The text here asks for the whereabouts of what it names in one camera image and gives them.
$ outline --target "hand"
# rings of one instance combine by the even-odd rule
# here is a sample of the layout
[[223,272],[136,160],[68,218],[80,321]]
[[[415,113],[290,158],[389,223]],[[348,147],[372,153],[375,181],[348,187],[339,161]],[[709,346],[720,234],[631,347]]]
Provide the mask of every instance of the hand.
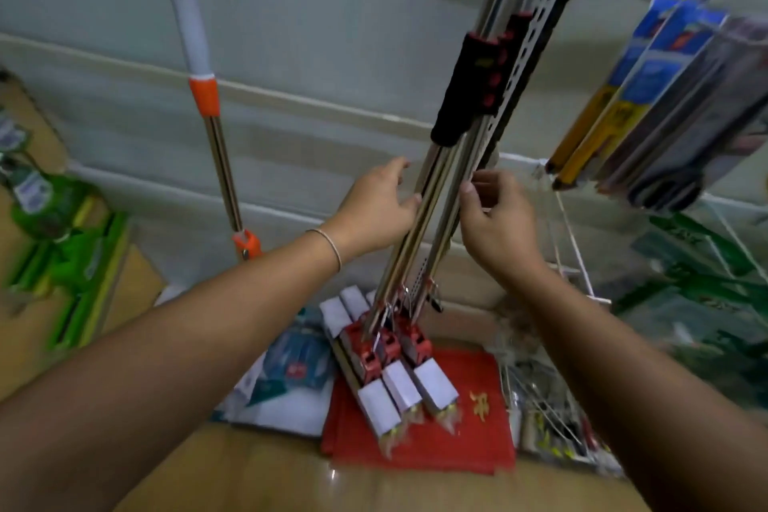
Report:
[[[497,280],[546,267],[536,215],[511,172],[478,170],[459,193],[462,237],[475,261]],[[485,213],[483,208],[490,208]]]
[[339,211],[323,223],[322,230],[336,244],[344,263],[389,247],[413,226],[421,195],[413,195],[402,204],[397,198],[401,174],[407,167],[408,160],[401,156],[361,176]]

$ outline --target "forearm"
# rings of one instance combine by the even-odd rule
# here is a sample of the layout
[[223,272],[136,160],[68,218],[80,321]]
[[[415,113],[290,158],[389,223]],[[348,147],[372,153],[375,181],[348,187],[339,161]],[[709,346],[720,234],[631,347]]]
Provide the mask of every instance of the forearm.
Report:
[[154,308],[5,401],[0,452],[16,456],[0,463],[0,501],[116,503],[206,419],[337,263],[323,236],[305,234]]
[[[701,509],[768,500],[768,433],[743,411],[544,264],[499,280],[532,310],[544,346],[620,458],[631,450]],[[738,498],[734,485],[744,486]]]

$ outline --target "gold chinese character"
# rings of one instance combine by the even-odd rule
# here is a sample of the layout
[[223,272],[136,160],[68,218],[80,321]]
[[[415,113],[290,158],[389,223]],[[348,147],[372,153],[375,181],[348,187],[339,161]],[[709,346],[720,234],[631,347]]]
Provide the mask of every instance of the gold chinese character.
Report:
[[469,393],[469,398],[475,402],[473,412],[485,423],[485,415],[491,410],[488,405],[488,393],[480,393],[477,396],[475,396],[475,393]]

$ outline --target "left hand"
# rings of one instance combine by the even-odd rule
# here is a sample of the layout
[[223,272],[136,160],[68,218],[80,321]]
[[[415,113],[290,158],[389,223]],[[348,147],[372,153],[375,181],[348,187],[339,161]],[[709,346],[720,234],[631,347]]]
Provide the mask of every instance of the left hand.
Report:
[[400,156],[358,178],[339,211],[322,224],[344,263],[389,247],[413,226],[421,195],[413,195],[403,203],[397,197],[397,186],[407,167],[408,160]]

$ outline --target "mop handle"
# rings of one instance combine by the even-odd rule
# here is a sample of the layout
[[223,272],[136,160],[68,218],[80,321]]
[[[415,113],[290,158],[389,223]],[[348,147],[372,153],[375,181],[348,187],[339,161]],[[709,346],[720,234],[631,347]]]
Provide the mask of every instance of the mop handle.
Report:
[[200,13],[200,4],[197,0],[170,0],[170,2],[174,8],[184,60],[187,63],[190,89],[197,104],[197,111],[205,122],[221,196],[234,233],[232,240],[237,247],[238,258],[251,259],[261,255],[261,244],[253,233],[243,228],[240,217],[240,206],[235,193],[230,160],[226,154],[224,133],[221,129],[219,88],[216,75],[210,66],[208,40],[205,35],[203,16]]

